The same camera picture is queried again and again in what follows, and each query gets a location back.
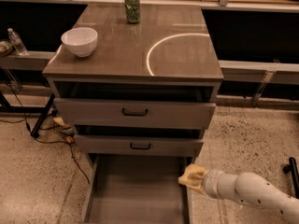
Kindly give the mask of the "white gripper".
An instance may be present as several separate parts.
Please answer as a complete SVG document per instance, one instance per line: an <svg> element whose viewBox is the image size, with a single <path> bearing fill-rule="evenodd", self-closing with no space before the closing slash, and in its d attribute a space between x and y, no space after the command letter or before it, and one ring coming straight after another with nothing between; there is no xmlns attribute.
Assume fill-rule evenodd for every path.
<svg viewBox="0 0 299 224"><path fill-rule="evenodd" d="M220 199L221 196L218 191L218 181L224 175L223 171L212 169L210 170L203 179L204 192L213 199Z"/></svg>

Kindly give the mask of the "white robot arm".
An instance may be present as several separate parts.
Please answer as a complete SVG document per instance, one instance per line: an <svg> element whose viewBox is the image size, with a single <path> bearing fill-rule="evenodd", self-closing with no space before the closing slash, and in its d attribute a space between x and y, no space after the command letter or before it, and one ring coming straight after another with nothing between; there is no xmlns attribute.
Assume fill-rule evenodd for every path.
<svg viewBox="0 0 299 224"><path fill-rule="evenodd" d="M291 224L299 224L299 200L254 173L232 175L213 169L205 175L203 188L211 198L269 209Z"/></svg>

